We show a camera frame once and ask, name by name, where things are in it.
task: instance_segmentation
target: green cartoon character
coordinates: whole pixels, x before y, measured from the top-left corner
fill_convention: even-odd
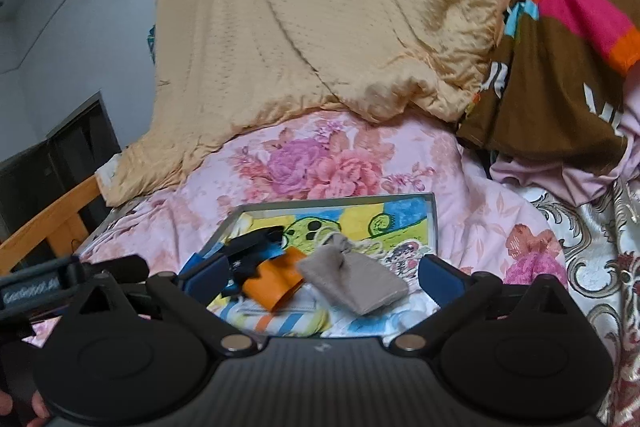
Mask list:
[[[340,225],[330,219],[322,219],[322,217],[303,217],[291,223],[284,230],[286,238],[284,248],[296,247],[308,255],[315,250],[318,244],[316,241],[318,232],[322,236],[330,232],[340,232]]]
[[[390,214],[378,214],[373,217],[369,223],[369,233],[372,239],[382,242],[385,251],[389,251],[402,241],[408,239],[417,239],[423,244],[428,242],[428,221],[421,219],[417,223],[405,225],[402,228],[398,226],[396,218]]]

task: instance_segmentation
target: dark cabinet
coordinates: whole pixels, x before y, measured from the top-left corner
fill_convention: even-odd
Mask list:
[[[94,174],[120,147],[99,95],[54,129],[47,139],[0,163],[0,218],[10,235],[68,190]],[[80,211],[89,232],[108,214],[101,199]],[[43,241],[19,267],[52,259]]]

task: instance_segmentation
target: orange cloth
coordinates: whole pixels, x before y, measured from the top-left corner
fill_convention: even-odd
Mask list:
[[[305,258],[298,248],[287,248],[284,254],[260,263],[258,277],[247,279],[242,291],[267,311],[276,311],[302,286],[304,279],[295,267]]]

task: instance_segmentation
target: textured controller surface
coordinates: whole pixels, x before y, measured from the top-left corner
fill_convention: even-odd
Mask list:
[[[55,419],[50,427],[77,424]],[[222,362],[186,406],[154,427],[506,427],[450,396],[431,367],[377,339],[271,339]],[[599,427],[593,418],[558,424]]]

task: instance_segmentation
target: pink floral bedsheet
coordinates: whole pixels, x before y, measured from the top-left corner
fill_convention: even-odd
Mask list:
[[[552,273],[566,284],[561,246],[542,214],[487,179],[443,124],[413,113],[373,126],[321,111],[237,137],[114,223],[82,257],[137,253],[152,273],[179,271],[238,204],[424,191],[436,197],[443,259],[510,283]],[[37,340],[50,328],[39,325]]]

